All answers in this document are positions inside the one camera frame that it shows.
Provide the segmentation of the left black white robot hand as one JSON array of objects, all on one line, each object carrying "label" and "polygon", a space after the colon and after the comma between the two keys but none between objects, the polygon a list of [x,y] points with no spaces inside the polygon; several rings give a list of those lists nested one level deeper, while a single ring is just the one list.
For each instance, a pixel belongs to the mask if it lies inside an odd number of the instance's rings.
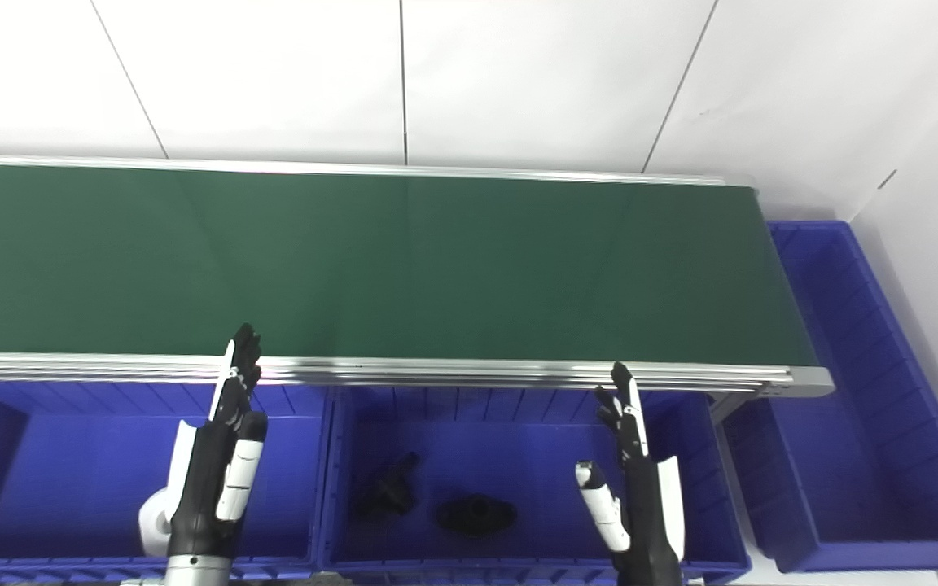
[{"label": "left black white robot hand", "polygon": [[179,422],[168,481],[138,512],[142,552],[186,567],[230,565],[269,420],[251,400],[261,337],[242,324],[228,342],[204,423]]}]

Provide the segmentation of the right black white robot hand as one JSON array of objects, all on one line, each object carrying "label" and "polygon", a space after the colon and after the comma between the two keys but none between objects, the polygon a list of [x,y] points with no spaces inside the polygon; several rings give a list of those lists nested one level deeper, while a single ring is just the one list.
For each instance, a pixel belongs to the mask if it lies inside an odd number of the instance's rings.
[{"label": "right black white robot hand", "polygon": [[593,523],[611,554],[619,585],[682,585],[685,550],[680,467],[651,455],[639,386],[622,362],[611,368],[616,390],[597,386],[597,417],[613,434],[625,494],[616,496],[602,467],[576,463],[574,474]]}]

